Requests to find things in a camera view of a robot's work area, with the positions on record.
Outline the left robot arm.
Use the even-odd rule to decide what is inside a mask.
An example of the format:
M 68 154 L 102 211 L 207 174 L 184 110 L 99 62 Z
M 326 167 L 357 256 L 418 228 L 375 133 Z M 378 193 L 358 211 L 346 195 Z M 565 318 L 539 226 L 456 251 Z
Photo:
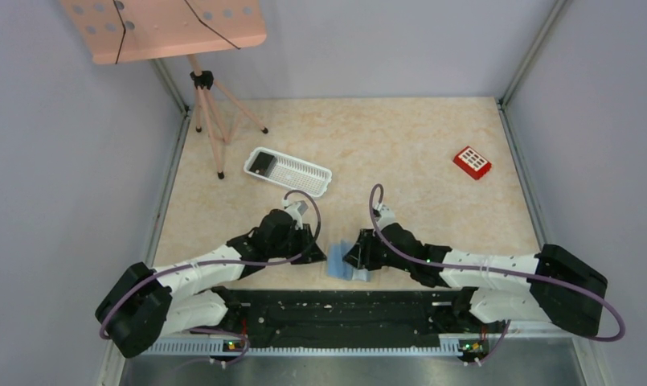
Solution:
M 316 233 L 297 210 L 273 209 L 258 226 L 200 257 L 157 268 L 142 262 L 128 267 L 96 308 L 100 335 L 133 358 L 162 336 L 204 326 L 233 331 L 240 311 L 219 285 L 268 266 L 325 259 Z

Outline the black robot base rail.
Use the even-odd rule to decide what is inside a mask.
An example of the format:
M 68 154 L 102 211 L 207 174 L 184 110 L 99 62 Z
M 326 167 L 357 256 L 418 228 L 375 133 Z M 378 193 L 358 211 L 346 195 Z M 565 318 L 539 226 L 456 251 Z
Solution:
M 227 303 L 218 328 L 257 348 L 438 347 L 446 334 L 502 331 L 467 310 L 460 291 L 211 288 Z

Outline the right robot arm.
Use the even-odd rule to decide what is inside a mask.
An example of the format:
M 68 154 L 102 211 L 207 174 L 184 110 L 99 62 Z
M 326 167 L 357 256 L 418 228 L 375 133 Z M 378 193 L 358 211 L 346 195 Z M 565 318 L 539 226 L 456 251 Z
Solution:
M 392 267 L 429 288 L 459 289 L 453 319 L 463 331 L 503 320 L 548 322 L 574 335 L 595 337 L 605 276 L 556 244 L 538 253 L 495 256 L 418 241 L 399 224 L 377 236 L 360 231 L 343 260 L 357 269 Z

